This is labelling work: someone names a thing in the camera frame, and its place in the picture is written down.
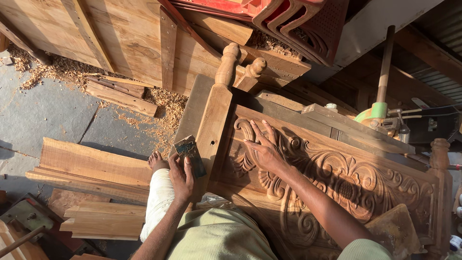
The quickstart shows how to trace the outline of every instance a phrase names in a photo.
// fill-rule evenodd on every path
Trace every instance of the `person's right hand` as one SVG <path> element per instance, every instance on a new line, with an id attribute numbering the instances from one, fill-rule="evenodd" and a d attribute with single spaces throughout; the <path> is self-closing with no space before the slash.
<path id="1" fill-rule="evenodd" d="M 175 199 L 189 203 L 193 198 L 197 197 L 199 188 L 196 178 L 193 174 L 193 166 L 189 157 L 184 158 L 184 172 L 181 169 L 178 153 L 174 153 L 169 158 L 170 165 L 170 180 L 172 181 L 173 191 L 175 192 Z"/>
<path id="2" fill-rule="evenodd" d="M 261 145 L 244 139 L 244 143 L 256 151 L 256 159 L 258 164 L 265 170 L 274 173 L 278 176 L 285 175 L 288 173 L 291 166 L 282 158 L 276 146 L 276 134 L 271 128 L 271 125 L 266 121 L 262 120 L 263 125 L 268 131 L 269 140 L 260 131 L 260 128 L 255 124 L 254 120 L 250 121 L 250 125 L 255 131 L 255 134 L 260 140 Z"/>

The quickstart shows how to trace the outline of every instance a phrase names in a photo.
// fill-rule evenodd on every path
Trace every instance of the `person's left hand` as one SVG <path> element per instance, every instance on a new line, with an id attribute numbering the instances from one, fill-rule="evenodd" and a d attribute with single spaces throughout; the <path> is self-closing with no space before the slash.
<path id="1" fill-rule="evenodd" d="M 178 153 L 174 153 L 169 158 L 170 165 L 170 180 L 172 181 L 175 199 L 189 203 L 194 197 L 197 197 L 199 188 L 196 183 L 196 178 L 193 173 L 193 166 L 189 157 L 184 158 L 184 172 L 181 169 Z"/>

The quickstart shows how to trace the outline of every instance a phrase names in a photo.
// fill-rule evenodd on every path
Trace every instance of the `bare foot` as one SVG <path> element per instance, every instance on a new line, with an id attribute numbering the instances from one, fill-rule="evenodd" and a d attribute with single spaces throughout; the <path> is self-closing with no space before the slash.
<path id="1" fill-rule="evenodd" d="M 159 169 L 170 169 L 169 163 L 162 159 L 162 155 L 158 151 L 152 152 L 152 155 L 147 160 L 147 164 L 151 168 L 152 173 L 155 173 Z"/>

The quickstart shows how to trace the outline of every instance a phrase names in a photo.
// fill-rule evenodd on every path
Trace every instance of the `scroll carving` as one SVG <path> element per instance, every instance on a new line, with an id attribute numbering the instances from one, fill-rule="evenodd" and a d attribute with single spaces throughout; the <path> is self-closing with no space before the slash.
<path id="1" fill-rule="evenodd" d="M 241 131 L 245 139 L 258 142 L 246 119 L 236 120 L 234 129 Z M 422 200 L 429 200 L 430 208 L 433 207 L 433 185 L 419 185 L 414 178 L 396 170 L 379 169 L 368 161 L 357 161 L 352 156 L 310 143 L 290 131 L 283 135 L 275 129 L 275 133 L 281 156 L 360 222 L 367 223 L 399 203 L 405 203 L 410 211 L 416 210 L 422 221 L 429 217 L 430 212 L 425 210 Z M 246 148 L 232 160 L 237 178 L 258 169 L 258 179 L 266 189 L 267 198 L 280 203 L 280 230 L 287 241 L 306 247 L 322 238 L 332 248 L 337 247 L 298 195 L 278 176 L 259 165 L 254 150 Z"/>

